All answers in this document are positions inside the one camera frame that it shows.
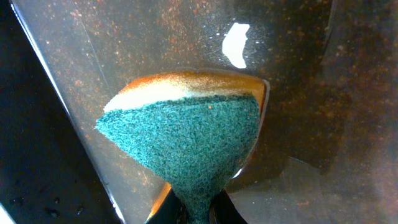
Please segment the green yellow sponge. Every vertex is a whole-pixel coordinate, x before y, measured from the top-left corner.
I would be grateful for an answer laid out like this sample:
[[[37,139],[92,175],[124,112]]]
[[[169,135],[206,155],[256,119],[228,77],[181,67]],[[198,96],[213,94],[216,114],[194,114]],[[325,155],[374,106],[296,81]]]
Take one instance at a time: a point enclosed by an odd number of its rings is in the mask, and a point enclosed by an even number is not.
[[[211,201],[259,139],[267,80],[223,70],[180,70],[133,80],[96,129],[171,186],[189,223],[208,223]]]

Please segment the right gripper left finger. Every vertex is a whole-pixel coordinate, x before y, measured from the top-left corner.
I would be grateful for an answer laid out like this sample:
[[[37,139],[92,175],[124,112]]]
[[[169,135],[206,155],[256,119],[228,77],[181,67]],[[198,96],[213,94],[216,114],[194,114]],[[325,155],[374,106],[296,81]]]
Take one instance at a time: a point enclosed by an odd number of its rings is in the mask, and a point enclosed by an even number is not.
[[[187,213],[184,204],[166,182],[155,200],[145,224],[186,224]]]

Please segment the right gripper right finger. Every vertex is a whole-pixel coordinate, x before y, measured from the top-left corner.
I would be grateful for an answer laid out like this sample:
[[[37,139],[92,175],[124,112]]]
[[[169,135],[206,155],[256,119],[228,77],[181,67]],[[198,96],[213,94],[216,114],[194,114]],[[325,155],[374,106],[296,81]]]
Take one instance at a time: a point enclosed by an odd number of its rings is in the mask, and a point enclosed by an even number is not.
[[[210,205],[210,224],[248,224],[239,214],[227,192],[214,196]]]

